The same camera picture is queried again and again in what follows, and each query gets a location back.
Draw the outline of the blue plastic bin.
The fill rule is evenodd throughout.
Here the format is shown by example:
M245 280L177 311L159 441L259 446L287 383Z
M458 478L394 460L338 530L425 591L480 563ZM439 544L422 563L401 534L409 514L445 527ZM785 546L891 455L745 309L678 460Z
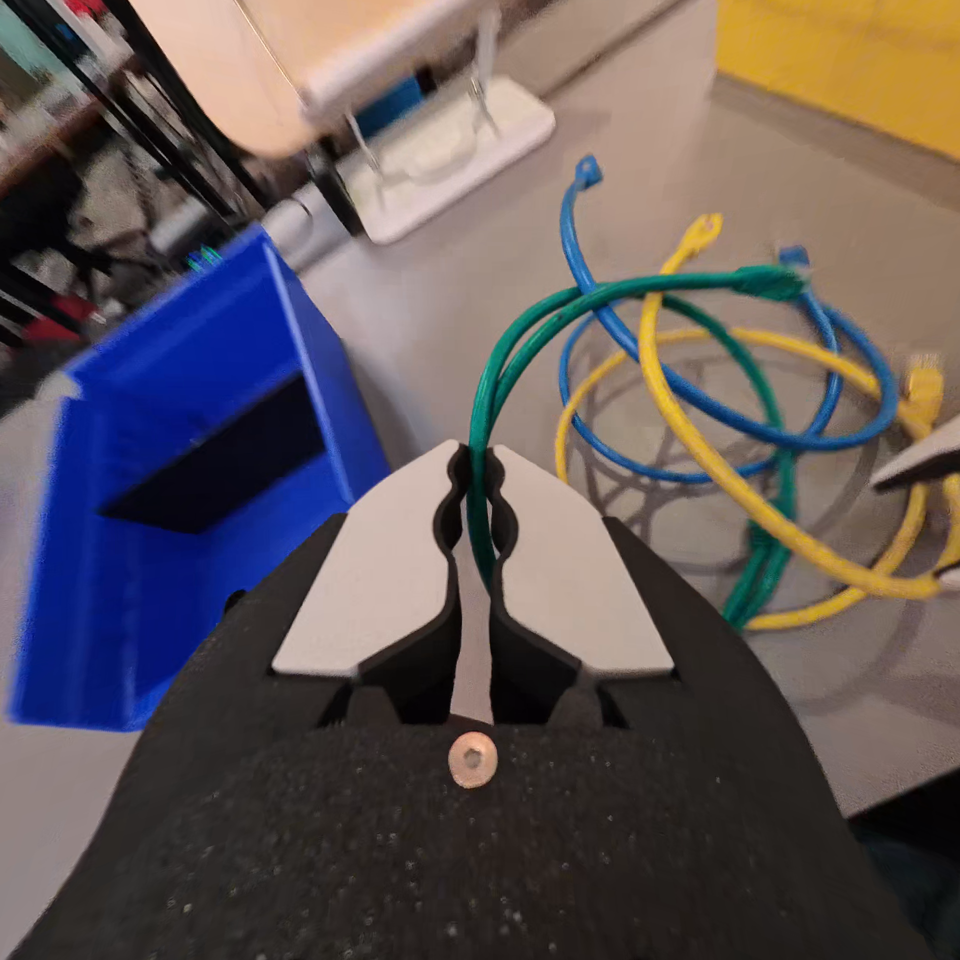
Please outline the blue plastic bin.
M230 598L390 467L340 338L259 226L64 372L8 716L127 733Z

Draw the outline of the white stand base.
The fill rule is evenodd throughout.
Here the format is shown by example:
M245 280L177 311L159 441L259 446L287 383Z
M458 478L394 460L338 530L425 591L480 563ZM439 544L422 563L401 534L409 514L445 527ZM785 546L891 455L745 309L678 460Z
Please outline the white stand base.
M546 143L553 110L513 79L451 84L337 163L368 239L393 244Z

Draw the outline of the wooden board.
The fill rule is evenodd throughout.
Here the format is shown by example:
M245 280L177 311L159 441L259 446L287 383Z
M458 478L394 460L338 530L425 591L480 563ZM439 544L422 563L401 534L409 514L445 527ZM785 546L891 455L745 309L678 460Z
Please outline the wooden board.
M485 1L133 1L215 127L285 159L497 18Z

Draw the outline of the black metal rack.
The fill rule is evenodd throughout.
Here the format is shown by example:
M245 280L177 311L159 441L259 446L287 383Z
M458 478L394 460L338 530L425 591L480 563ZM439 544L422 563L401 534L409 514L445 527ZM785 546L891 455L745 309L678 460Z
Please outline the black metal rack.
M184 191L202 202L222 221L239 222L244 217L242 203L232 202L218 190L203 162L207 158L208 142L197 139L191 127L186 127L186 141L177 138L177 130L168 131L163 117L143 108L130 83L130 67L120 64L106 66L93 58L90 66L83 66L83 56L74 54L66 34L76 35L69 25L54 25L54 16L41 13L40 2L6 2L12 13L24 24L37 41L48 49L57 63L65 68L89 98L97 102L102 112L116 121L129 139L151 157L160 172L168 175Z

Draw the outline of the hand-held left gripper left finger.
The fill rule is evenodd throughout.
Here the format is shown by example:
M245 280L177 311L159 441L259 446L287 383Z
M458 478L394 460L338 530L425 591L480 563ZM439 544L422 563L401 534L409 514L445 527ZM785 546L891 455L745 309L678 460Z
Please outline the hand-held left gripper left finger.
M448 439L348 510L273 660L280 676L384 690L400 719L451 712L462 608L464 446Z

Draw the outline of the yellow plastic bin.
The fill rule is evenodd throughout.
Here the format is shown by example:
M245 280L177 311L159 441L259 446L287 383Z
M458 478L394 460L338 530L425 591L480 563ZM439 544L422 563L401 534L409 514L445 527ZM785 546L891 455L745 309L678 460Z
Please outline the yellow plastic bin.
M720 73L959 159L957 1L721 1Z

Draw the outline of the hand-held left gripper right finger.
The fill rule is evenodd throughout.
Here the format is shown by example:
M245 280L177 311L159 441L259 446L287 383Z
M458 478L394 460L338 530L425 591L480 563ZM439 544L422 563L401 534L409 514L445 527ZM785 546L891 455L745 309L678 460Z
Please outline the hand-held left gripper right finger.
M605 518L574 488L498 444L486 453L496 559L489 583L496 724L545 724L569 690L675 668Z

